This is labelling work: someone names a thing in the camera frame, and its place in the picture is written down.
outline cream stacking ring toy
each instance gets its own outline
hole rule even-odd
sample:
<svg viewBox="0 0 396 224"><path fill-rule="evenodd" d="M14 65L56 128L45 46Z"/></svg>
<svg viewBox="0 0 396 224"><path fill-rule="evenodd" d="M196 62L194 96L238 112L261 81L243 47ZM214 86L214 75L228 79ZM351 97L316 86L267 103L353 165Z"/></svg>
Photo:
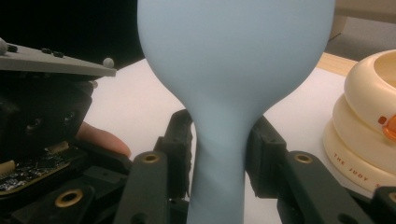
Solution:
<svg viewBox="0 0 396 224"><path fill-rule="evenodd" d="M359 186L396 186L396 50L352 68L323 142L334 166Z"/></svg>

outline white table surface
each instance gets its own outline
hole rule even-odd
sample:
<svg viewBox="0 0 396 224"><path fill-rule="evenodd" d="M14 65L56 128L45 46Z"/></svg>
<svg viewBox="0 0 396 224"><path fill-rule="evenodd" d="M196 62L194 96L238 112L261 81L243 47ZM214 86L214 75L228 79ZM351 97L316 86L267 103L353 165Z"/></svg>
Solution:
<svg viewBox="0 0 396 224"><path fill-rule="evenodd" d="M370 196L332 166L322 145L324 127L332 117L335 101L344 91L344 80L342 76L315 68L296 91L264 116L287 141L289 151L314 154L342 185ZM184 108L155 77L146 60L122 68L116 77L102 77L98 84L85 120L123 140L133 151L131 160L141 152L152 150L157 138L164 135L171 115ZM245 202L246 224L281 223L276 200L256 198L248 176Z"/></svg>

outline hand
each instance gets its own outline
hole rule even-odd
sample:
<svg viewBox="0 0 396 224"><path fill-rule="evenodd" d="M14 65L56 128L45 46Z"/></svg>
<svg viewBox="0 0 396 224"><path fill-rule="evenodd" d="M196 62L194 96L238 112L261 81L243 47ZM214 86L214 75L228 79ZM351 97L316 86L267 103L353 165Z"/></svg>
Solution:
<svg viewBox="0 0 396 224"><path fill-rule="evenodd" d="M82 122L76 138L77 140L83 140L96 146L124 154L127 157L131 156L131 150L118 137L112 133L92 127L86 122Z"/></svg>

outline circuit board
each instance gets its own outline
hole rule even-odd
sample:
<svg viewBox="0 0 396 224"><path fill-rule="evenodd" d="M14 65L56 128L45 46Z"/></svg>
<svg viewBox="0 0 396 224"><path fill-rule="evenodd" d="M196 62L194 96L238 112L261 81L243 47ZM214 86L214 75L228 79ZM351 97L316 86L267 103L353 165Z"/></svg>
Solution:
<svg viewBox="0 0 396 224"><path fill-rule="evenodd" d="M0 195L17 192L67 167L70 164L67 154L47 152L39 157L0 164Z"/></svg>

